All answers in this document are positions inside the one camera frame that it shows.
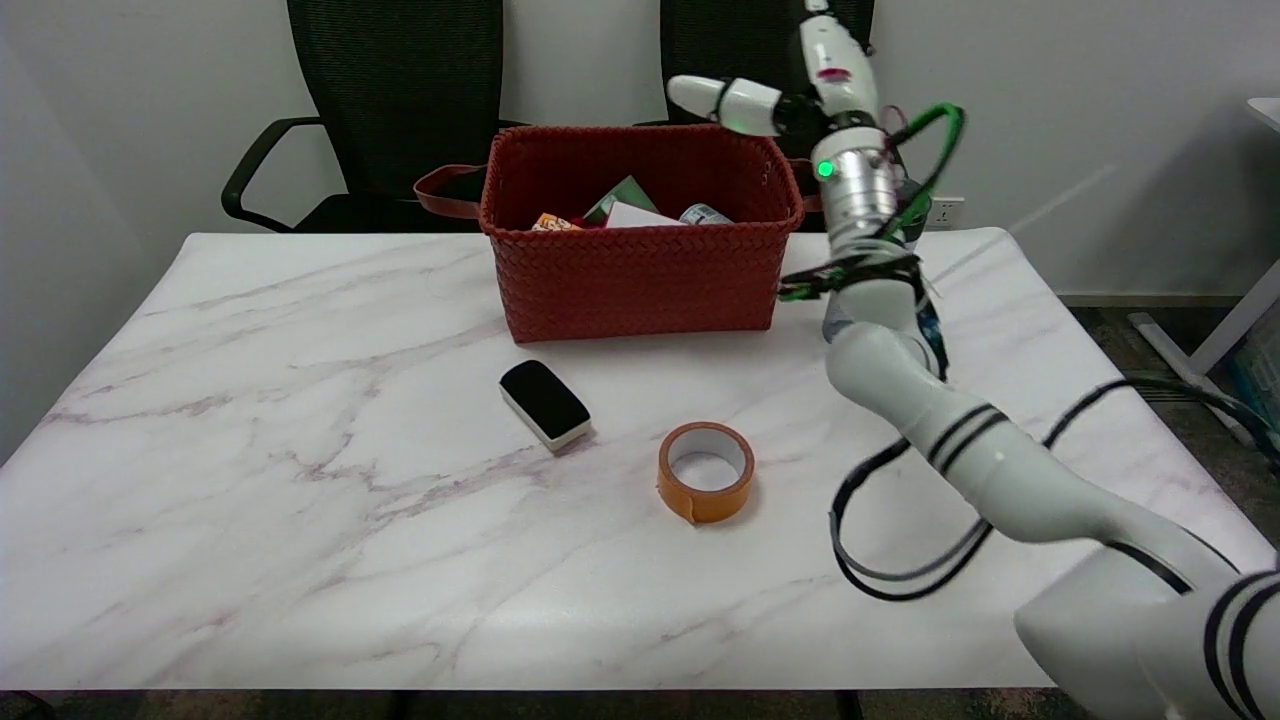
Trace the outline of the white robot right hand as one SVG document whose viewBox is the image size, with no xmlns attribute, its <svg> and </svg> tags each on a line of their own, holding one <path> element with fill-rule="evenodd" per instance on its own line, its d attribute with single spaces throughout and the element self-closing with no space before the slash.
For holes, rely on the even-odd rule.
<svg viewBox="0 0 1280 720">
<path fill-rule="evenodd" d="M 815 118 L 832 131 L 876 127 L 879 100 L 869 56 L 829 3 L 801 1 L 796 29 L 801 91 L 684 74 L 666 81 L 667 99 L 698 118 L 755 137 L 785 136 Z"/>
</svg>

